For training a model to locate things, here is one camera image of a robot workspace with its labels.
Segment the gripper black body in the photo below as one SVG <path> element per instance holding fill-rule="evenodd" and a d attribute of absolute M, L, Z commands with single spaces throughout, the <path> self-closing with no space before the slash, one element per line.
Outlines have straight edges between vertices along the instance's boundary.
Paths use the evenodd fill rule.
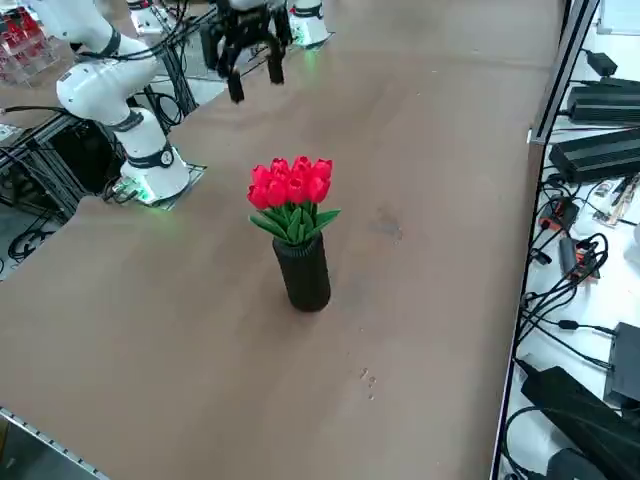
<path fill-rule="evenodd" d="M 274 37 L 282 48 L 291 44 L 286 2 L 218 2 L 217 39 L 226 45 L 268 43 Z"/>

